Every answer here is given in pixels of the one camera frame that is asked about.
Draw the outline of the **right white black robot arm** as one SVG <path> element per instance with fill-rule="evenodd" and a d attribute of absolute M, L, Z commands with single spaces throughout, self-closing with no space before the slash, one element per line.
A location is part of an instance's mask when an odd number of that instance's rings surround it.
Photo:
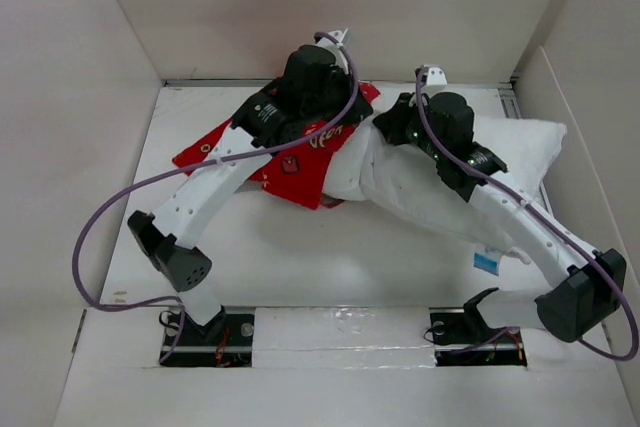
<path fill-rule="evenodd" d="M 624 257 L 614 249 L 597 250 L 538 210 L 504 160 L 475 141 L 475 113 L 464 97 L 403 93 L 373 124 L 387 144 L 411 145 L 430 158 L 439 184 L 507 231 L 551 287 L 547 293 L 491 288 L 477 294 L 464 305 L 462 328 L 468 337 L 483 341 L 498 328 L 525 327 L 579 342 L 622 309 L 632 341 L 639 341 L 637 321 L 623 293 Z"/>

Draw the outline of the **red cartoon print pillowcase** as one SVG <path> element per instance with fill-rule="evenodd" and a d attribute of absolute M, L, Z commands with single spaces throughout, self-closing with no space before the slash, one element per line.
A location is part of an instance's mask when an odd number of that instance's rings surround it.
<path fill-rule="evenodd" d="M 372 83 L 360 82 L 364 99 L 373 106 L 380 90 Z M 231 118 L 198 139 L 172 158 L 176 167 L 184 167 L 205 160 L 217 147 Z M 334 207 L 344 200 L 364 200 L 358 188 L 359 174 L 338 173 L 339 151 L 355 147 L 358 123 L 338 125 L 311 139 L 307 144 L 279 152 L 265 166 L 256 170 L 249 180 L 260 182 L 269 194 L 315 210 L 323 205 Z"/>

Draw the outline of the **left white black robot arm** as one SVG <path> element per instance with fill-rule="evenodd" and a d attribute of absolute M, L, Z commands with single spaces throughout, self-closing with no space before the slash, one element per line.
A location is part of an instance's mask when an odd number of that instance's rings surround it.
<path fill-rule="evenodd" d="M 289 56 L 280 77 L 241 104 L 205 161 L 189 166 L 190 176 L 169 199 L 150 213 L 130 215 L 133 237 L 177 293 L 196 340 L 216 341 L 225 318 L 213 293 L 212 262 L 197 247 L 214 215 L 278 153 L 371 111 L 342 41 L 317 34 Z"/>

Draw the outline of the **white pillow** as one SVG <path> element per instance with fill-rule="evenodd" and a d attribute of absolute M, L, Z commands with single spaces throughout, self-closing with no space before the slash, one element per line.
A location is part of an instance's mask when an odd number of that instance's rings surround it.
<path fill-rule="evenodd" d="M 505 161 L 532 197 L 559 156 L 566 134 L 564 124 L 543 120 L 479 116 L 474 122 L 474 139 Z M 503 229 L 441 181 L 432 159 L 415 146 L 387 144 L 371 120 L 361 123 L 333 154 L 322 193 L 368 200 L 416 226 L 531 262 Z"/>

